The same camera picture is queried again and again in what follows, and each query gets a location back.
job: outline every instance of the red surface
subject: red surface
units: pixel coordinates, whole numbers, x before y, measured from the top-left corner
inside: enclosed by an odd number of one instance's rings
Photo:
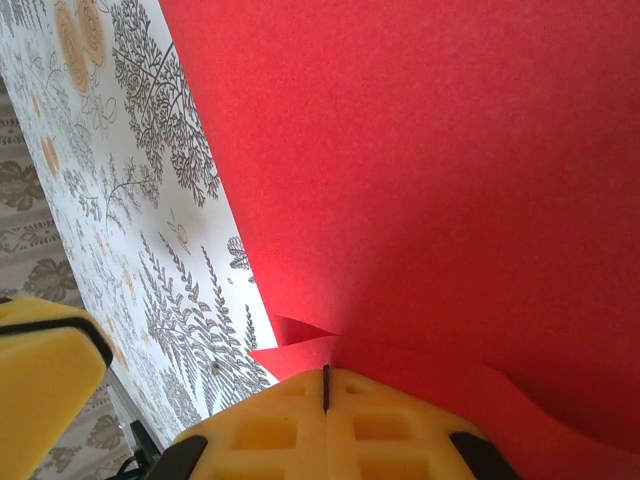
[[[640,467],[637,456],[567,428],[506,377],[479,364],[331,336],[253,356],[282,377],[291,365],[303,371],[328,359],[336,366],[357,365],[363,375],[472,418],[524,479],[636,478],[629,475]]]
[[[640,474],[640,3],[161,4],[270,316],[420,352],[282,375],[483,364]]]

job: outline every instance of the black strip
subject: black strip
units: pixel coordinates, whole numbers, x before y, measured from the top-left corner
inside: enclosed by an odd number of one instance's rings
[[[469,432],[449,435],[477,480],[521,480],[495,445]]]
[[[329,410],[329,365],[322,367],[322,410]]]
[[[141,455],[144,461],[138,460],[139,464],[144,463],[145,466],[152,466],[160,458],[160,450],[156,446],[155,442],[144,428],[140,420],[136,420],[131,424],[131,433],[136,440],[136,445],[140,449]]]
[[[0,337],[4,335],[22,335],[25,333],[41,332],[43,330],[54,330],[56,328],[76,328],[84,333],[93,345],[98,349],[106,368],[109,368],[113,361],[113,352],[107,341],[102,337],[96,326],[86,318],[70,317],[58,320],[40,320],[38,322],[17,323],[12,325],[0,325]]]
[[[206,446],[207,439],[199,435],[170,446],[145,480],[189,480]]]

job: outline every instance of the square hole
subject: square hole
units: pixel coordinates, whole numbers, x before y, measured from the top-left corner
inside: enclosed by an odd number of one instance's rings
[[[284,469],[250,467],[247,469],[220,469],[212,480],[284,480]]]
[[[429,480],[425,458],[370,456],[360,459],[362,480]]]
[[[254,418],[238,429],[233,449],[276,450],[295,448],[297,425],[292,418]]]
[[[356,440],[413,440],[415,431],[400,412],[380,411],[357,415],[353,420]]]

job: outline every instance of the yellow foam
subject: yellow foam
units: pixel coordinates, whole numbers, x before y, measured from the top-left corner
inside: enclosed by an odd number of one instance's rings
[[[0,305],[0,325],[70,317],[93,321],[84,310],[38,299]],[[105,371],[94,344],[75,328],[0,336],[2,478],[29,478]]]
[[[207,439],[190,480],[474,480],[449,441],[468,421],[346,370],[280,383],[183,432]]]

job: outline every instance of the floral wallpaper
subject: floral wallpaper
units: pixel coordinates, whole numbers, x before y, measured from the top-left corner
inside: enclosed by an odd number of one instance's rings
[[[0,80],[0,296],[26,294],[82,306],[22,130]],[[102,479],[131,455],[100,386],[31,480]]]
[[[0,198],[48,203],[68,257],[34,262],[25,286],[57,299],[71,284],[38,279],[73,271],[116,344],[115,373],[166,445],[272,383],[247,354],[275,339],[160,8],[9,0],[0,32],[42,184],[0,166],[0,182],[23,185],[0,183]]]

